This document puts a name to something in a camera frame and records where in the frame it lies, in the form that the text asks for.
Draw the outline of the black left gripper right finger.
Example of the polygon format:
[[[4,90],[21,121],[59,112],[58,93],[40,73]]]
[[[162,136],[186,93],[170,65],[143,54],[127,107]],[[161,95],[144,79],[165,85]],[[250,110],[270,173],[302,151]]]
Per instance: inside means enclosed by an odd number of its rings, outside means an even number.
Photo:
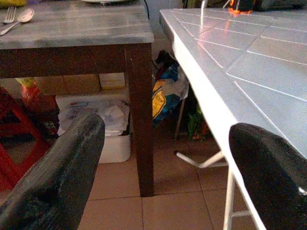
[[[231,126],[229,146],[266,229],[305,230],[306,158],[281,136],[247,123]]]

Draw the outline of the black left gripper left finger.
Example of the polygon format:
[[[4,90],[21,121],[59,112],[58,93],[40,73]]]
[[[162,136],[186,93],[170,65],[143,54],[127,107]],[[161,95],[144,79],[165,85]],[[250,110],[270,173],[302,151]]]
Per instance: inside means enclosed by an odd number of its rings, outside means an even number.
[[[104,142],[101,116],[77,117],[1,205],[1,229],[78,229]]]

